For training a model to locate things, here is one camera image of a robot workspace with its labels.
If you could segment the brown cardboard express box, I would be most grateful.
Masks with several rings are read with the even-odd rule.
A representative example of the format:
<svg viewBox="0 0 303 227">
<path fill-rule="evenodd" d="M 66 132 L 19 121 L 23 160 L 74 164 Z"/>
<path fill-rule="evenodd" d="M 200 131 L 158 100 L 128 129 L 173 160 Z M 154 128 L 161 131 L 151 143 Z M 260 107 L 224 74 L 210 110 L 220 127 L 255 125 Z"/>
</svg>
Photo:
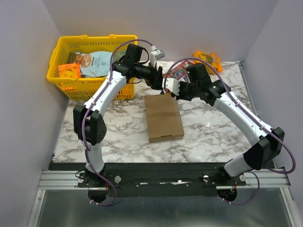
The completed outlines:
<svg viewBox="0 0 303 227">
<path fill-rule="evenodd" d="M 169 95 L 145 96 L 147 132 L 150 143 L 180 140 L 184 129 L 177 100 Z"/>
</svg>

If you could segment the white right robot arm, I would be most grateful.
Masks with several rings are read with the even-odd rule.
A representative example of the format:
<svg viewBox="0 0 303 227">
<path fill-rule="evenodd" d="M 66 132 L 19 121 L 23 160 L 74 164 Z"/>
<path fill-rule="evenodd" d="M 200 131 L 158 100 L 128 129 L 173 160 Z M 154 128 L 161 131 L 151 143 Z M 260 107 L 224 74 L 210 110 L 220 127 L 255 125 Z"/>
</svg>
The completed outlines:
<svg viewBox="0 0 303 227">
<path fill-rule="evenodd" d="M 218 181 L 229 185 L 235 176 L 249 170 L 260 170 L 281 152 L 284 131 L 273 129 L 254 115 L 236 97 L 231 89 L 220 80 L 211 81 L 203 64 L 198 63 L 187 67 L 190 82 L 168 79 L 164 86 L 177 98 L 190 101 L 200 98 L 210 106 L 221 111 L 245 135 L 251 148 L 224 164 L 219 169 Z"/>
</svg>

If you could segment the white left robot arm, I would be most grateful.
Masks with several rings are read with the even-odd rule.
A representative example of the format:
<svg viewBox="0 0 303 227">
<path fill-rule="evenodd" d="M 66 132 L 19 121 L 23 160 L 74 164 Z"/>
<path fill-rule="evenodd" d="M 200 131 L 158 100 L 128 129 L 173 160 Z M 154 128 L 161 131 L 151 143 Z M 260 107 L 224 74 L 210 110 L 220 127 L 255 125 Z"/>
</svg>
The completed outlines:
<svg viewBox="0 0 303 227">
<path fill-rule="evenodd" d="M 84 144 L 86 169 L 91 172 L 89 182 L 95 187 L 105 181 L 101 142 L 107 132 L 103 117 L 110 103 L 132 78 L 144 79 L 152 88 L 162 89 L 162 67 L 157 67 L 157 60 L 165 56 L 164 51 L 153 45 L 148 60 L 141 61 L 143 51 L 144 47 L 128 44 L 123 56 L 113 55 L 103 84 L 84 105 L 73 109 L 74 132 Z"/>
</svg>

